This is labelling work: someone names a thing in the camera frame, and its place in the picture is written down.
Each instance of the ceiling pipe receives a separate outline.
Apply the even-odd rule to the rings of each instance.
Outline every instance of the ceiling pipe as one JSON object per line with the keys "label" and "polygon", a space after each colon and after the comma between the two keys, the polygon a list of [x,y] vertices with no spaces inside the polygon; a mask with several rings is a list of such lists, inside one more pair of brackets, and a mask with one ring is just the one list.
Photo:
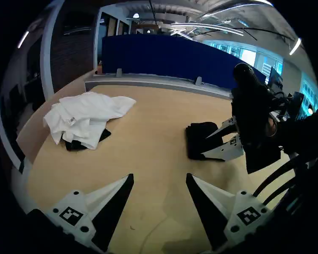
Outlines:
{"label": "ceiling pipe", "polygon": [[156,13],[155,13],[154,10],[153,10],[152,1],[149,0],[149,2],[150,2],[151,9],[152,9],[154,21],[155,21],[155,23],[156,23]]}

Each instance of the window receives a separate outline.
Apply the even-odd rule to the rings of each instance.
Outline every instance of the window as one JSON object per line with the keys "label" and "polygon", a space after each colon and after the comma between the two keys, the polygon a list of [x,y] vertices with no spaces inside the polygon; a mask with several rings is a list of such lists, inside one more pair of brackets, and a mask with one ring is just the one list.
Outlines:
{"label": "window", "polygon": [[219,49],[224,51],[224,52],[227,52],[228,46],[227,45],[219,45]]}
{"label": "window", "polygon": [[254,62],[256,60],[256,53],[250,50],[242,50],[242,54],[240,59],[251,66],[254,66]]}
{"label": "window", "polygon": [[298,119],[306,118],[310,115],[308,112],[309,105],[312,106],[313,112],[318,109],[318,94],[315,92],[315,84],[306,77],[306,75],[302,75],[302,84],[300,92],[304,95],[303,103],[301,105],[301,109],[298,115]]}
{"label": "window", "polygon": [[238,47],[230,47],[230,54],[240,58],[240,52],[241,52],[241,48]]}
{"label": "window", "polygon": [[274,61],[273,68],[277,71],[277,73],[278,73],[279,75],[282,75],[283,63],[281,63],[281,62],[275,60],[275,61]]}

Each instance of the wooden table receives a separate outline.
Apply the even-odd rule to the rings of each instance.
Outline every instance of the wooden table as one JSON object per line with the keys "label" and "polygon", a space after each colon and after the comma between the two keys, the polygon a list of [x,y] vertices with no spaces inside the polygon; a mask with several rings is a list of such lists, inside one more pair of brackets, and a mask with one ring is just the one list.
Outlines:
{"label": "wooden table", "polygon": [[[68,152],[48,136],[30,172],[28,193],[46,210],[72,189],[89,193],[133,173],[134,186],[111,240],[111,252],[173,254],[210,249],[185,184],[186,173],[232,193],[253,192],[287,161],[283,155],[279,162],[249,176],[244,156],[229,162],[187,158],[185,127],[204,121],[220,126],[231,116],[228,100],[138,86],[106,85],[92,91],[128,96],[137,103],[124,117],[107,123],[112,135],[95,151]],[[259,199],[263,201],[292,176],[293,172],[278,179]]]}

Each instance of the blue divider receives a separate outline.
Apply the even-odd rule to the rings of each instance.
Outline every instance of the blue divider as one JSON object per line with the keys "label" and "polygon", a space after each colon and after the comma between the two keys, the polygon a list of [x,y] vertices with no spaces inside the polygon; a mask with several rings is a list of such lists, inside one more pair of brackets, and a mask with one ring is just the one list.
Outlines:
{"label": "blue divider", "polygon": [[[234,67],[243,61],[208,45],[175,36],[129,34],[103,38],[103,73],[145,73],[236,87]],[[254,68],[264,83],[265,75]]]}

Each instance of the black cloth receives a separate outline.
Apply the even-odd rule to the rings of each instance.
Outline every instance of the black cloth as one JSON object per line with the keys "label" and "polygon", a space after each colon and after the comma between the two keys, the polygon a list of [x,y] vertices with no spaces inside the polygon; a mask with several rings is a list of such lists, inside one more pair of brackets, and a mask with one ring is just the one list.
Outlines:
{"label": "black cloth", "polygon": [[[109,137],[110,135],[111,135],[111,133],[107,129],[104,129],[103,133],[100,136],[99,142],[104,140],[105,138]],[[81,150],[87,149],[87,147],[83,146],[81,144],[81,142],[78,140],[73,140],[72,142],[65,141],[65,144],[66,144],[67,151],[81,151]]]}
{"label": "black cloth", "polygon": [[193,160],[206,160],[201,153],[223,145],[223,139],[217,135],[206,139],[218,126],[212,122],[191,123],[185,129],[187,156]]}

